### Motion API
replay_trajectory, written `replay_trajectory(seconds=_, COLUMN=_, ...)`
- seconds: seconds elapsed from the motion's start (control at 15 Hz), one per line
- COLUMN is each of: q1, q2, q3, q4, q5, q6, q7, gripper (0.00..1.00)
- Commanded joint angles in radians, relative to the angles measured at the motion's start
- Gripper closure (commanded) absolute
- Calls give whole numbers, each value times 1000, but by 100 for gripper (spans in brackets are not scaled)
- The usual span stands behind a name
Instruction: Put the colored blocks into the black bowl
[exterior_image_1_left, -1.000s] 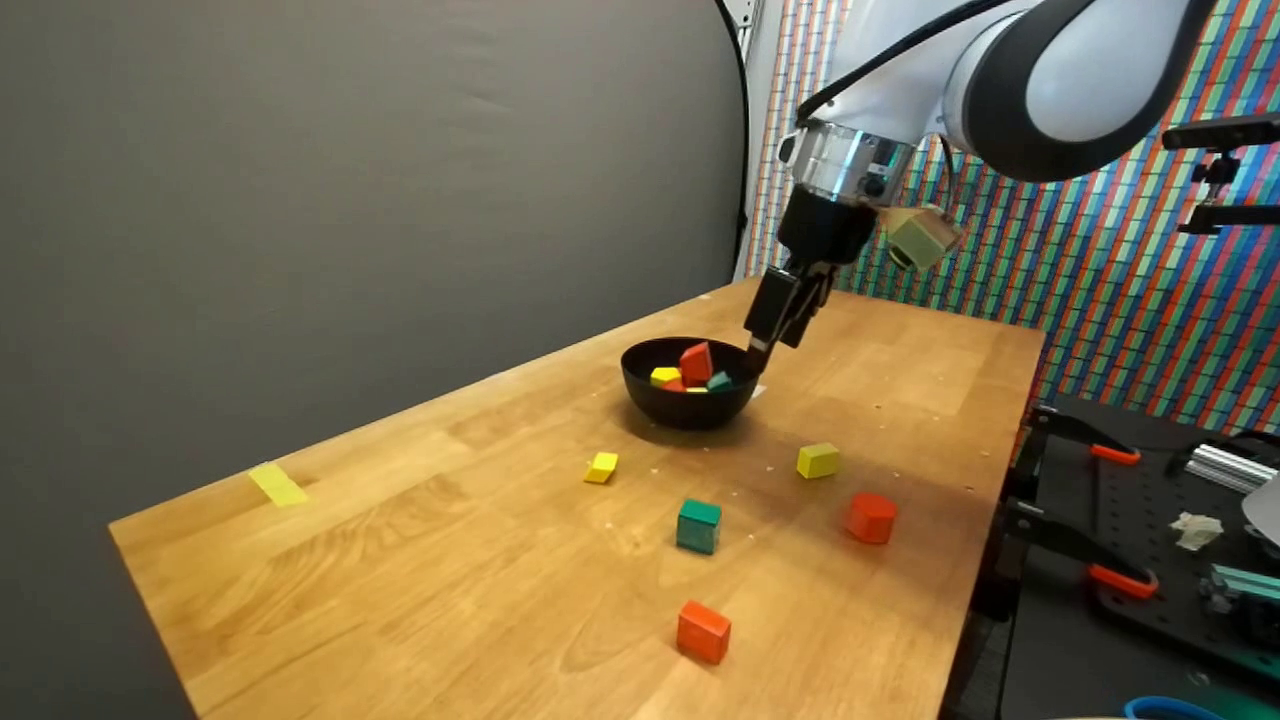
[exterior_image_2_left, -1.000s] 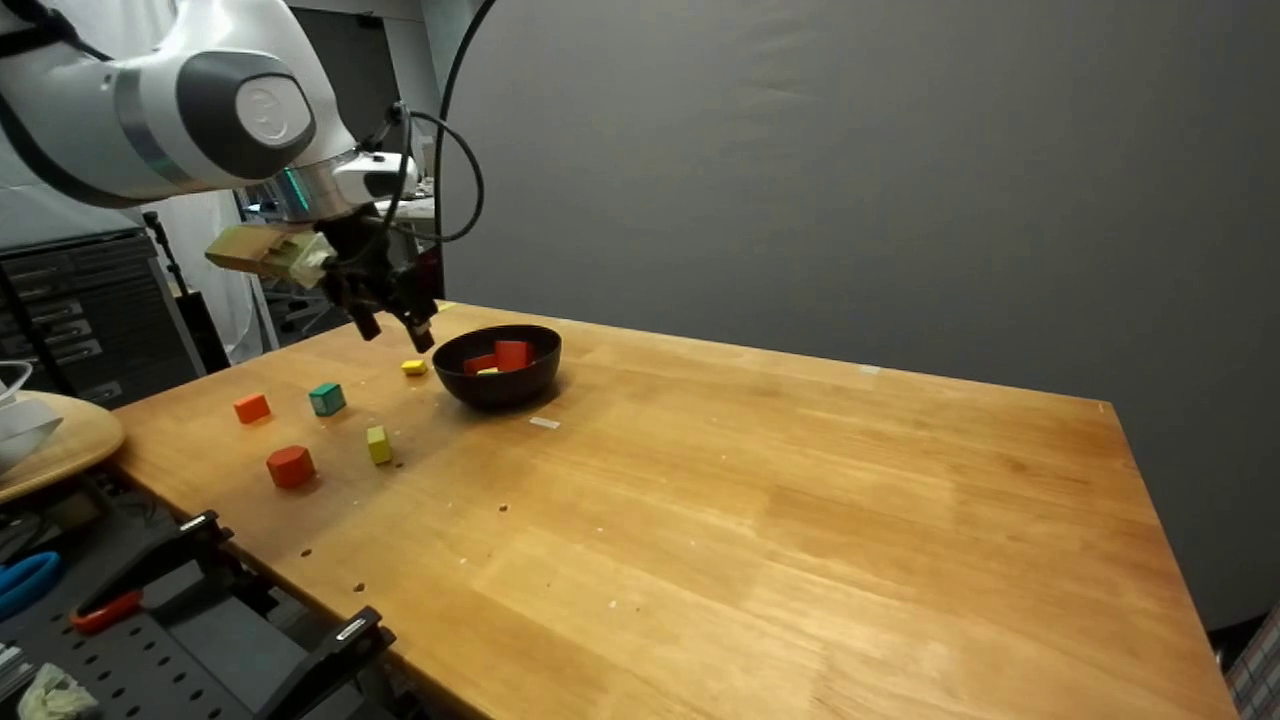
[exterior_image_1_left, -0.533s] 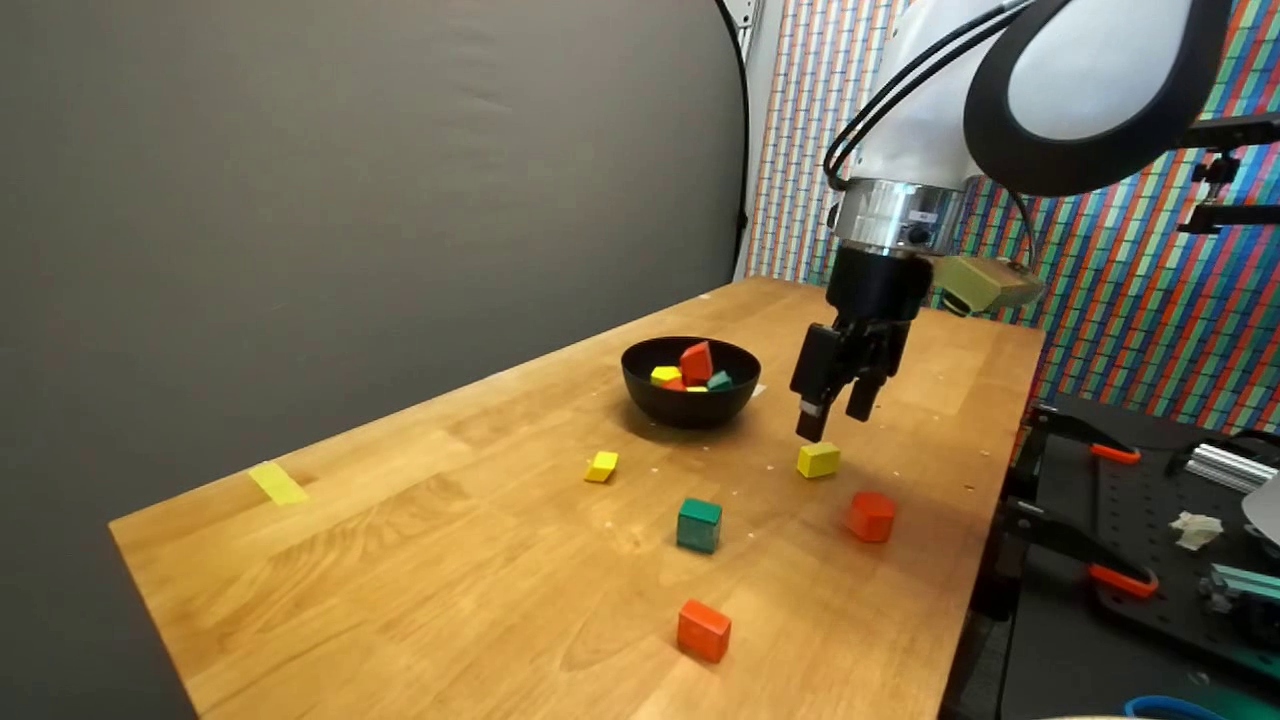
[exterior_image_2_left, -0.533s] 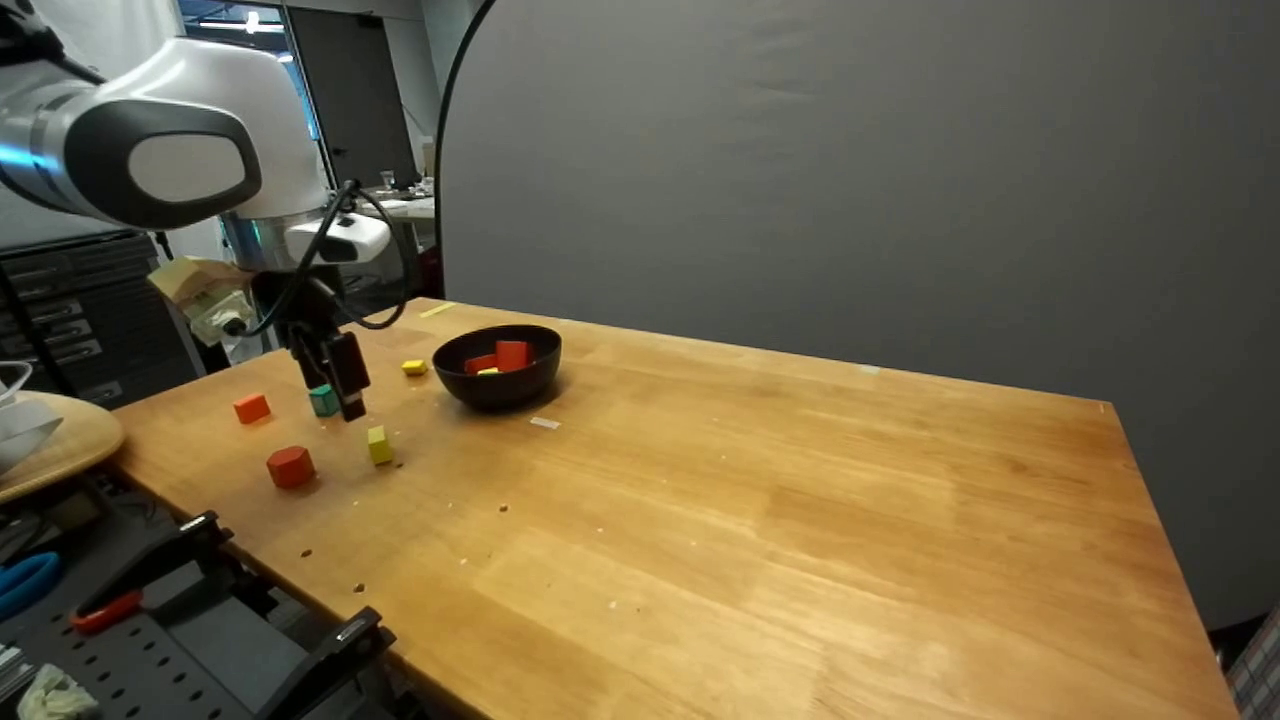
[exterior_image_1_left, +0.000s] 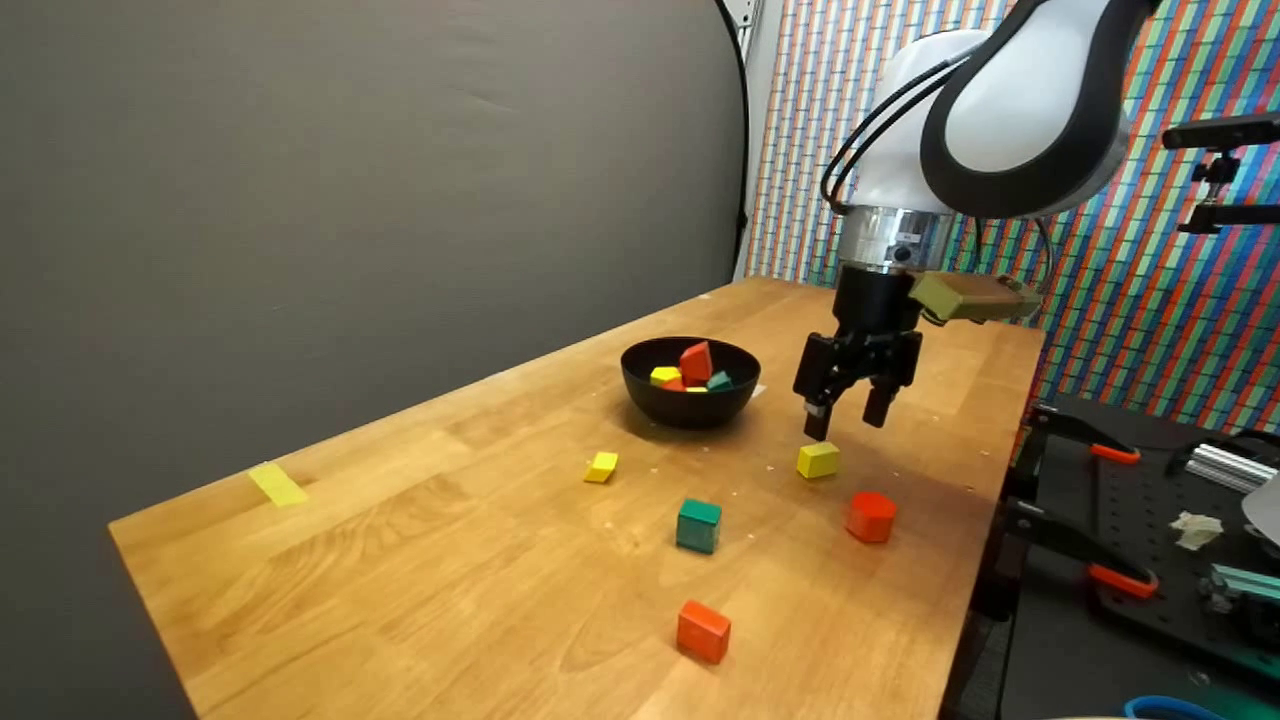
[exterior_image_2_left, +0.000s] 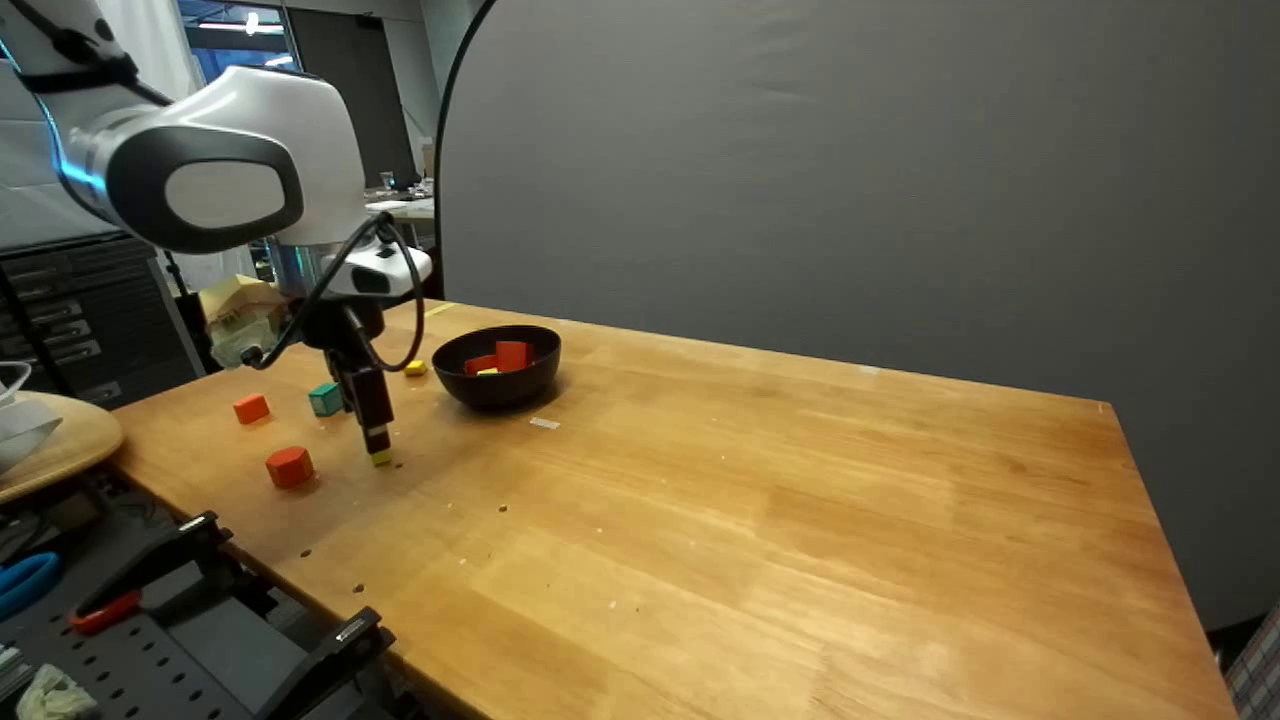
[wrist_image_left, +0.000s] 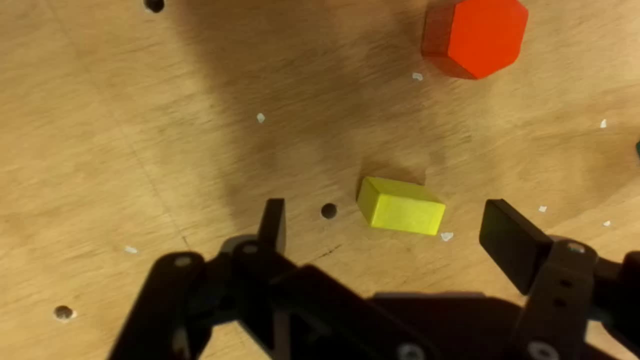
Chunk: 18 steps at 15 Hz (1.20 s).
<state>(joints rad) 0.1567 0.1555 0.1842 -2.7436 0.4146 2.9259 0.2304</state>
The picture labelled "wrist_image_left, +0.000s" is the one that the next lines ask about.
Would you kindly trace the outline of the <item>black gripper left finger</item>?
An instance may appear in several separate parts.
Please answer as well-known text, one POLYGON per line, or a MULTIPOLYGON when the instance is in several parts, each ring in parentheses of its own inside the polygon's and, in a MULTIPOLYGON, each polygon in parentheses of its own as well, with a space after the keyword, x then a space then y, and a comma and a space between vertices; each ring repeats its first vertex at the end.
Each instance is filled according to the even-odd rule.
POLYGON ((285 202, 269 198, 254 233, 213 257, 159 256, 108 360, 199 360, 213 328, 236 321, 271 360, 428 360, 428 340, 314 265, 279 250, 285 202))

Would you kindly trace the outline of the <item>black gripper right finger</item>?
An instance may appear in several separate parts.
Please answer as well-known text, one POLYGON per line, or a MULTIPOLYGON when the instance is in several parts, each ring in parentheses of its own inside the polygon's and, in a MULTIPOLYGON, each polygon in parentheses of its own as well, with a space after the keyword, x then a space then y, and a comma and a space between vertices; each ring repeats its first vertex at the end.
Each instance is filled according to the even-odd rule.
POLYGON ((525 296, 508 342, 515 360, 588 360, 588 321, 640 353, 640 251, 620 262, 592 245, 553 237, 506 199, 483 203, 479 245, 525 296))

